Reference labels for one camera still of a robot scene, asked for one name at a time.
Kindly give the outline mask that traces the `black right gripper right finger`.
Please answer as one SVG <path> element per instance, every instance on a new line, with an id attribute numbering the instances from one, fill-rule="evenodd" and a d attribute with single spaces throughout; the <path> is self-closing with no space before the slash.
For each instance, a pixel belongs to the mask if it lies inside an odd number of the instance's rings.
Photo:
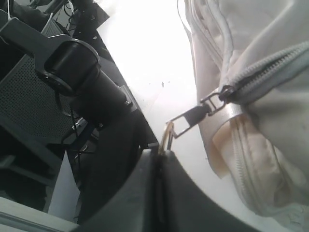
<path id="1" fill-rule="evenodd" d="M 169 232 L 254 232 L 193 182 L 173 151 L 161 155 L 164 210 Z"/>

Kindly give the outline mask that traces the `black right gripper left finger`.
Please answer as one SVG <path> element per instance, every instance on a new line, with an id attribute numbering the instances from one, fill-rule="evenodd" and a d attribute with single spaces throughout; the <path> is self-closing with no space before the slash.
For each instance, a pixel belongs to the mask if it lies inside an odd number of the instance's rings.
<path id="1" fill-rule="evenodd" d="M 135 169 L 120 190 L 75 232 L 155 231 L 157 151 L 143 150 Z"/>

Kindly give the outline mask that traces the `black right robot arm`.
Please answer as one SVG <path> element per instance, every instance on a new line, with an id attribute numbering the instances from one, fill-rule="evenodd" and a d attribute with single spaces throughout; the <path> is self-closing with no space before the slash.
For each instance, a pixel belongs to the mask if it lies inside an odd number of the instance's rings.
<path id="1" fill-rule="evenodd" d="M 75 111 L 106 124 L 128 111 L 124 92 L 100 69 L 89 44 L 67 34 L 45 36 L 0 14 L 1 38 L 34 58 L 38 77 L 53 90 L 78 98 Z M 169 232 L 251 232 L 253 228 L 207 197 L 171 151 L 173 130 L 165 129 L 156 155 L 142 156 L 116 195 L 79 232 L 148 232 L 152 229 L 155 178 L 163 182 L 163 210 Z"/>

